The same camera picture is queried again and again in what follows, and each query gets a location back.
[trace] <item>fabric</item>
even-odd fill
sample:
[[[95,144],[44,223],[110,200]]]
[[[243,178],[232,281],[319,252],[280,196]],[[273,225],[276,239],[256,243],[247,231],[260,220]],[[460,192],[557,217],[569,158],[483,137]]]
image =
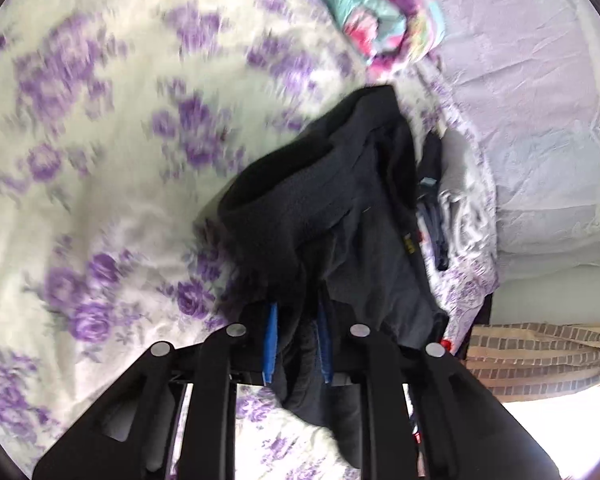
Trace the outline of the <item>fabric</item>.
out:
[[[201,342],[261,293],[219,197],[365,80],[320,0],[6,1],[0,443],[27,474],[151,343]],[[434,116],[469,140],[494,221],[478,133],[436,66],[390,83],[416,158]],[[497,283],[494,250],[438,274],[424,238],[446,338],[462,340]],[[236,441],[237,480],[358,477],[327,430],[266,388],[240,387]]]
[[[466,366],[502,402],[574,394],[600,384],[600,325],[475,326]]]
[[[347,316],[348,326],[365,323],[411,348],[440,340],[448,318],[418,247],[416,190],[411,132],[392,87],[380,86],[349,95],[296,142],[251,164],[219,204],[222,224],[280,310],[274,391],[308,423],[345,436],[350,447],[338,439],[340,451],[354,466],[361,421],[334,417],[342,407],[332,402],[359,413],[360,396],[343,388],[334,399],[324,383],[318,304],[334,332]]]
[[[405,64],[422,59],[438,46],[445,33],[445,22],[435,0],[390,0],[407,17],[407,32],[400,48],[389,57],[374,60],[371,70],[399,70]]]
[[[498,186],[500,274],[600,262],[600,17],[588,0],[438,0],[437,49]]]
[[[368,61],[402,43],[406,18],[388,0],[323,1],[336,24]]]
[[[457,130],[471,147],[473,162],[478,168],[480,180],[484,186],[484,205],[487,219],[487,236],[484,247],[479,253],[462,255],[449,253],[449,266],[445,272],[439,272],[434,263],[432,243],[426,225],[421,218],[422,253],[425,257],[427,275],[433,295],[438,304],[447,312],[451,312],[453,322],[446,329],[445,339],[452,343],[451,351],[458,345],[469,330],[476,314],[480,310],[485,296],[491,294],[498,286],[496,272],[496,193],[489,161],[484,156],[478,142],[480,136],[475,126],[465,120],[452,97],[452,88],[442,77],[438,62],[431,56],[425,57],[414,66],[407,67],[402,76],[392,75],[385,79],[398,89],[405,75],[413,74],[419,78],[429,91],[429,97],[435,102],[434,110],[423,116],[427,131],[433,127],[446,127]],[[416,142],[416,158],[421,157],[418,149],[422,141]]]
[[[438,201],[442,178],[442,141],[431,130],[424,139],[418,163],[418,211],[427,226],[437,270],[449,267],[448,244]]]
[[[479,254],[490,236],[484,186],[471,147],[452,128],[442,137],[442,165],[438,199],[449,250]]]

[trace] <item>black clothing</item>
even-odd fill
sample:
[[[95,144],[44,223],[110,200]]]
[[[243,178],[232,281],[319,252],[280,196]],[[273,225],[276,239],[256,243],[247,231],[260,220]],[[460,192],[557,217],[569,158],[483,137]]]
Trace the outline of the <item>black clothing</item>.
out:
[[[422,158],[418,164],[418,211],[431,238],[437,270],[449,268],[448,243],[442,226],[442,211],[438,201],[442,178],[442,140],[434,131],[424,139]]]
[[[413,139],[391,86],[363,88],[302,137],[242,172],[219,216],[278,304],[272,387],[283,406],[334,432],[360,464],[355,386],[325,385],[318,305],[334,352],[352,322],[421,348],[439,341],[447,315],[429,290],[415,218]],[[338,304],[357,320],[343,320]]]

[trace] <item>bed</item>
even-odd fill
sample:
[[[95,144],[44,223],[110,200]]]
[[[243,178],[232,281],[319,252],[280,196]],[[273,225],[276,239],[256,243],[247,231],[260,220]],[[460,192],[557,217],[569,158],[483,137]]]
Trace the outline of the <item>bed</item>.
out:
[[[443,43],[389,82],[416,146],[432,124],[453,126],[484,184],[489,236],[478,254],[437,272],[422,241],[457,347],[498,285],[498,172],[454,72],[470,56],[455,50]],[[202,341],[257,295],[223,237],[219,197],[366,82],[320,0],[2,3],[0,444],[26,475],[152,342]],[[202,143],[186,142],[192,128],[206,132]],[[266,389],[238,391],[236,436],[238,479],[359,476],[325,429]]]
[[[600,15],[589,0],[440,1],[445,76],[496,181],[501,281],[600,263]]]

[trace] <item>blue clip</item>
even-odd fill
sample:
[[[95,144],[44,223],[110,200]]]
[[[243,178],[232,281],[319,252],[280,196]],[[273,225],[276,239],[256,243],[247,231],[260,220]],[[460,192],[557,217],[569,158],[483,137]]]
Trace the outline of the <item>blue clip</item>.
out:
[[[318,302],[318,352],[320,354],[320,371],[324,382],[329,384],[333,381],[333,362],[331,361],[331,336],[327,324],[327,315],[324,313],[322,303]]]
[[[278,304],[272,303],[269,311],[267,331],[264,335],[262,352],[262,378],[265,384],[273,381],[273,370],[276,367],[276,349],[278,348]]]

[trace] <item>floral bedsheet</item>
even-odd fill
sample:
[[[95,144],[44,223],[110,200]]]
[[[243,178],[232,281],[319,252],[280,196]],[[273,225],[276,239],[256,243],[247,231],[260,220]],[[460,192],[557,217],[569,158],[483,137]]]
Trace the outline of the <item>floral bedsheet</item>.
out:
[[[152,342],[201,342],[257,294],[219,197],[365,82],[319,0],[5,2],[0,442],[27,474]],[[430,60],[394,83],[416,141],[441,118],[475,140]],[[493,253],[431,277],[458,340],[493,288]],[[247,386],[236,470],[358,475],[326,430]]]

